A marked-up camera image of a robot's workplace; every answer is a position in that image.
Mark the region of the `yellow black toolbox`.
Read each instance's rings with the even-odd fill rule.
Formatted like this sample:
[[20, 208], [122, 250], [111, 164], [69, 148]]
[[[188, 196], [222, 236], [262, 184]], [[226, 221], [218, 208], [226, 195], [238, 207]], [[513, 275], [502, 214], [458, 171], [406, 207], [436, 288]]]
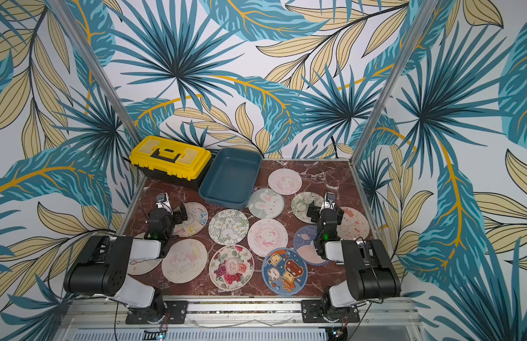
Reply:
[[212, 163], [212, 154], [199, 146], [147, 136], [129, 159], [148, 178], [198, 190]]

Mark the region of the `left aluminium corner post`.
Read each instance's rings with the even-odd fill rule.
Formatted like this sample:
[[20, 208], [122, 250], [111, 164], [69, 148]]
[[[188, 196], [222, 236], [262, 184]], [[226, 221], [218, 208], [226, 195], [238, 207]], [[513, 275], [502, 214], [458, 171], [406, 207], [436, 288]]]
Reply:
[[67, 6], [67, 2], [51, 0], [48, 1], [47, 4], [50, 5], [53, 12], [57, 15], [60, 24], [71, 38], [74, 47], [84, 59], [89, 71], [94, 76], [94, 79], [100, 86], [101, 91], [108, 98], [112, 108], [114, 108], [115, 113], [123, 123], [123, 126], [128, 131], [129, 135], [131, 135], [134, 143], [140, 143], [142, 139], [135, 128], [133, 121], [129, 117], [129, 114], [121, 102], [116, 90], [114, 89], [113, 84], [108, 79], [104, 68], [102, 67], [93, 48], [91, 47], [91, 44], [88, 42], [86, 34], [83, 32], [81, 26], [75, 21], [74, 15]]

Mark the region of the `right aluminium corner post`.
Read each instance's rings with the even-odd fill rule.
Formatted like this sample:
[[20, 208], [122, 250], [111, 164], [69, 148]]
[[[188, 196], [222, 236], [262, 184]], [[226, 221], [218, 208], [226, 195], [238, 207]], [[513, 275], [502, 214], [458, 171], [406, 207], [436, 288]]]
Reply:
[[371, 139], [372, 132], [378, 123], [381, 112], [386, 106], [387, 100], [390, 97], [394, 85], [401, 77], [401, 74], [404, 71], [409, 58], [411, 57], [412, 52], [414, 52], [417, 46], [418, 39], [423, 34], [425, 26], [430, 20], [432, 12], [437, 3], [437, 1], [424, 1], [421, 4], [421, 10], [418, 12], [417, 17], [415, 17], [414, 23], [408, 32], [405, 45], [398, 52], [397, 59], [391, 68], [391, 72], [389, 73], [382, 91], [379, 94], [379, 98], [377, 99], [374, 108], [368, 120], [366, 121], [364, 131], [358, 140], [357, 147], [354, 150], [350, 160], [350, 166], [352, 166], [353, 169], [356, 168], [356, 165], [361, 160], [365, 146]]

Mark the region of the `green bunny round coaster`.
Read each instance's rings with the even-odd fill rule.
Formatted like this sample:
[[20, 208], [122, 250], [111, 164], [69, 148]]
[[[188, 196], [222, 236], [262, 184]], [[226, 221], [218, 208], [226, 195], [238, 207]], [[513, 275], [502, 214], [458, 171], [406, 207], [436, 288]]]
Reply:
[[274, 219], [282, 213], [284, 207], [282, 195], [269, 188], [257, 190], [249, 198], [248, 209], [259, 219]]

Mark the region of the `pink cartoon round coaster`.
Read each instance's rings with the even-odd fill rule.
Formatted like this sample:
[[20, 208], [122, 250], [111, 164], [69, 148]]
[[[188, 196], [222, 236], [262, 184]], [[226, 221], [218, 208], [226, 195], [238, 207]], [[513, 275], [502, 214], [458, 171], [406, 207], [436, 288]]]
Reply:
[[274, 219], [262, 219], [249, 229], [247, 240], [253, 253], [266, 257], [270, 252], [288, 245], [286, 228]]

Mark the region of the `green sketch round coaster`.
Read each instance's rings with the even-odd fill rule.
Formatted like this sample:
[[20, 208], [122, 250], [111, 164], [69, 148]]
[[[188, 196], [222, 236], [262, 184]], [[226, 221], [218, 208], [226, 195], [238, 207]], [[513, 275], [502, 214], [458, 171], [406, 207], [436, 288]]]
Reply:
[[307, 210], [311, 203], [315, 203], [317, 207], [323, 204], [323, 197], [313, 192], [298, 193], [292, 200], [291, 209], [297, 219], [311, 224], [311, 218], [307, 216]]

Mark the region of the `white floral round coaster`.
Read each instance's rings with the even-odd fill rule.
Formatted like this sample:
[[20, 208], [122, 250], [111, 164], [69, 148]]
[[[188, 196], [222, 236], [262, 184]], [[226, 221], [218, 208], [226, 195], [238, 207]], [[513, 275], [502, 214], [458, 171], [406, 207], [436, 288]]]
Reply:
[[237, 244], [249, 231], [249, 219], [239, 210], [222, 210], [209, 223], [209, 236], [220, 245]]

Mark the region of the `blue cartoon toast coaster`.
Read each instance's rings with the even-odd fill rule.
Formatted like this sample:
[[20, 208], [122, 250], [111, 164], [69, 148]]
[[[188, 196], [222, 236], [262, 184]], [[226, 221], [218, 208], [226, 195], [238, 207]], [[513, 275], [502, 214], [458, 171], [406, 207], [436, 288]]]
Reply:
[[263, 261], [261, 273], [264, 283], [278, 296], [296, 295], [307, 284], [307, 264], [293, 249], [270, 252]]

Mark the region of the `pink bow bear coaster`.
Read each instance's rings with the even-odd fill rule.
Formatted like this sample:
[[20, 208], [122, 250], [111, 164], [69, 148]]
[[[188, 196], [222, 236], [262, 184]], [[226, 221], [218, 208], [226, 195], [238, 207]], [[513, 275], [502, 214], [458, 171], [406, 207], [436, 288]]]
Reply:
[[341, 223], [337, 226], [337, 235], [343, 240], [366, 239], [370, 233], [367, 218], [352, 207], [342, 207], [344, 211]]

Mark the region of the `aluminium front frame rail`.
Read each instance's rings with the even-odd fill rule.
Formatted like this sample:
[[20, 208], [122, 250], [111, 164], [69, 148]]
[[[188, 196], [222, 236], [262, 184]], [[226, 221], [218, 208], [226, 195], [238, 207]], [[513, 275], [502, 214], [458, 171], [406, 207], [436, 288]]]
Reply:
[[428, 340], [415, 303], [393, 298], [358, 308], [358, 323], [304, 323], [303, 296], [168, 296], [187, 301], [183, 324], [127, 325], [128, 311], [103, 300], [73, 303], [55, 340]]

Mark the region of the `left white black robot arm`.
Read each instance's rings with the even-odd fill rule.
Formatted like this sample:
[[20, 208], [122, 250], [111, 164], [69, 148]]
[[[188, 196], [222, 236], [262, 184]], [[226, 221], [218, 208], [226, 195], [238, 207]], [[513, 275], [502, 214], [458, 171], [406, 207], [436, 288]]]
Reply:
[[64, 291], [124, 305], [129, 312], [127, 324], [182, 324], [186, 301], [166, 301], [159, 288], [128, 274], [133, 261], [162, 259], [175, 236], [174, 228], [188, 220], [185, 205], [173, 210], [168, 194], [159, 195], [156, 206], [146, 218], [148, 231], [141, 239], [90, 237], [65, 275]]

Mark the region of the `purple bunny round coaster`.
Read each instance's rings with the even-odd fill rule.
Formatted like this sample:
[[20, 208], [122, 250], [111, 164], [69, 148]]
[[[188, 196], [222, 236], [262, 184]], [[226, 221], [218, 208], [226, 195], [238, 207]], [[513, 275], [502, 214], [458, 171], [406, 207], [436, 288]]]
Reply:
[[293, 248], [307, 264], [319, 267], [327, 264], [329, 261], [317, 254], [315, 248], [316, 237], [317, 227], [315, 225], [306, 225], [295, 233]]

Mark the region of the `teal plastic storage tray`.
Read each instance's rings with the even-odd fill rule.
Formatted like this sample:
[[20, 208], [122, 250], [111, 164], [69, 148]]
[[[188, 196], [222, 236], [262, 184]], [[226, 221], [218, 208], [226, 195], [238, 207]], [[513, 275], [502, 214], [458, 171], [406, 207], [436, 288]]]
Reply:
[[199, 187], [199, 196], [211, 205], [243, 210], [253, 193], [262, 161], [256, 151], [221, 149]]

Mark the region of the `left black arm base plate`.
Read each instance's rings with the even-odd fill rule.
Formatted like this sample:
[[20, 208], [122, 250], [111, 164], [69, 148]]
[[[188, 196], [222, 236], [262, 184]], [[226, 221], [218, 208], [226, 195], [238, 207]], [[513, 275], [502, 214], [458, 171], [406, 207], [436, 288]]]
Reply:
[[187, 301], [159, 301], [147, 308], [129, 308], [127, 325], [183, 324], [187, 313]]

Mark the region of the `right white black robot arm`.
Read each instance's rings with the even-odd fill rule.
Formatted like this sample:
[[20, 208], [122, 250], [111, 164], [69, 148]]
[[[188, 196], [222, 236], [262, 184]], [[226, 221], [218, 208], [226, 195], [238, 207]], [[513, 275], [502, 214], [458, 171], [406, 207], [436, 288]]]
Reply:
[[307, 314], [305, 322], [354, 320], [358, 318], [357, 306], [362, 302], [383, 303], [387, 298], [400, 296], [400, 280], [381, 240], [338, 237], [337, 228], [343, 221], [344, 210], [337, 205], [334, 193], [325, 193], [320, 205], [311, 203], [307, 216], [317, 224], [316, 253], [323, 259], [342, 264], [346, 279], [327, 288], [319, 301], [302, 302]]

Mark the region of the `aluminium corner post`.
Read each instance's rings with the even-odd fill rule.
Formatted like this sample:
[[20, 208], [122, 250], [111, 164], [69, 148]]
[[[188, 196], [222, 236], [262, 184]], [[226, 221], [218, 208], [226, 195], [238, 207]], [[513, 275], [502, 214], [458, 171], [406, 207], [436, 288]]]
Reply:
[[131, 135], [134, 143], [140, 143], [142, 139], [135, 128], [133, 121], [129, 117], [129, 114], [121, 102], [116, 90], [114, 89], [113, 84], [108, 79], [104, 68], [102, 67], [93, 48], [91, 47], [91, 44], [88, 42], [86, 34], [83, 32], [81, 26], [75, 21], [74, 15], [67, 6], [67, 2], [51, 0], [48, 1], [47, 4], [50, 5], [53, 12], [57, 15], [60, 24], [71, 38], [74, 47], [84, 59], [89, 71], [94, 76], [94, 79], [100, 86], [101, 91], [108, 98], [112, 108], [114, 108], [115, 113], [123, 123], [123, 126], [128, 131], [129, 135]]
[[352, 166], [353, 169], [356, 168], [356, 165], [361, 160], [365, 146], [371, 139], [372, 132], [378, 123], [381, 112], [386, 106], [387, 100], [390, 97], [394, 85], [401, 77], [401, 74], [404, 71], [409, 58], [411, 57], [412, 52], [414, 52], [417, 46], [418, 39], [423, 34], [425, 26], [430, 20], [432, 12], [437, 3], [437, 1], [424, 1], [421, 4], [421, 10], [418, 12], [417, 17], [415, 17], [414, 23], [408, 32], [405, 45], [398, 52], [397, 59], [391, 68], [391, 72], [389, 73], [382, 91], [379, 94], [379, 98], [377, 99], [374, 108], [368, 120], [366, 121], [364, 131], [358, 140], [357, 147], [354, 150], [350, 160], [350, 166]]

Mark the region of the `white animal round coaster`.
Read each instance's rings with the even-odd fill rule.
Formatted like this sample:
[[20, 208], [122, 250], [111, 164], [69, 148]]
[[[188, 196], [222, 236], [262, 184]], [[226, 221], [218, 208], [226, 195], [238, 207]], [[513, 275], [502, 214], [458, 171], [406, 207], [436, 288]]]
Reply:
[[139, 276], [154, 270], [160, 265], [161, 243], [155, 240], [145, 240], [145, 234], [135, 236], [129, 255], [128, 274]]

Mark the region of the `red rose floral coaster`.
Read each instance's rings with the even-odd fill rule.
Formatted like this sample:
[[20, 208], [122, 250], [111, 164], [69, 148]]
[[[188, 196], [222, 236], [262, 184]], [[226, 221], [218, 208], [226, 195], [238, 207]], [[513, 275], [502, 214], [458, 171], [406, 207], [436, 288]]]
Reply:
[[222, 291], [234, 291], [252, 278], [255, 262], [252, 253], [241, 245], [228, 245], [216, 252], [209, 263], [213, 285]]

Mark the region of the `pink kitty round coaster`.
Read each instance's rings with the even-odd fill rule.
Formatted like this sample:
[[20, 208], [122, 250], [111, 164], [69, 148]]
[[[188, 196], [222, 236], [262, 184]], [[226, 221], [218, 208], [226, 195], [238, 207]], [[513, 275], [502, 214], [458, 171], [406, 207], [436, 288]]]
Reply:
[[268, 177], [269, 188], [282, 196], [296, 194], [302, 187], [300, 174], [291, 169], [275, 170]]

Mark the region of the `beige pink figure coaster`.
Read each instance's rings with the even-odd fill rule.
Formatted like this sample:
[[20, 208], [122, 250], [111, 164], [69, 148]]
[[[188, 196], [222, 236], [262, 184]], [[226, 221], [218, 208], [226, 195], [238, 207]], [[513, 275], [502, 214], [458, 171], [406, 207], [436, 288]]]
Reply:
[[162, 272], [169, 282], [186, 284], [204, 271], [207, 260], [208, 252], [199, 240], [181, 240], [163, 258]]

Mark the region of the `pastel cartoon round coaster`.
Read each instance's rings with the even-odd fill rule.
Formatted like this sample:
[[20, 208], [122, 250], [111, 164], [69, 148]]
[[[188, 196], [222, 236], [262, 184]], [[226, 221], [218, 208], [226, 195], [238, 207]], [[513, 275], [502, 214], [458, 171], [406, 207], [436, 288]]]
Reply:
[[200, 203], [185, 203], [187, 220], [174, 228], [174, 233], [179, 237], [191, 237], [200, 232], [208, 221], [208, 212]]

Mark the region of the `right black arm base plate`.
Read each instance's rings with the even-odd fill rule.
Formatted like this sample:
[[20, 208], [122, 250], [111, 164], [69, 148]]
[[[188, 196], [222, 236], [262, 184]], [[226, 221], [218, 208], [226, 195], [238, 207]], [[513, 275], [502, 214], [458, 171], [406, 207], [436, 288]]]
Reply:
[[341, 323], [360, 321], [359, 312], [351, 306], [337, 308], [320, 300], [302, 300], [301, 313], [304, 323]]

